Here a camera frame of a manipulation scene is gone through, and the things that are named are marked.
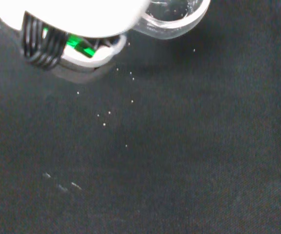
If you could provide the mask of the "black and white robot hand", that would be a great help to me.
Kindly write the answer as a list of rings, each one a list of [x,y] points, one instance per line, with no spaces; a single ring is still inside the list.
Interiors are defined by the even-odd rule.
[[[0,0],[0,21],[21,59],[72,83],[105,76],[147,0]]]

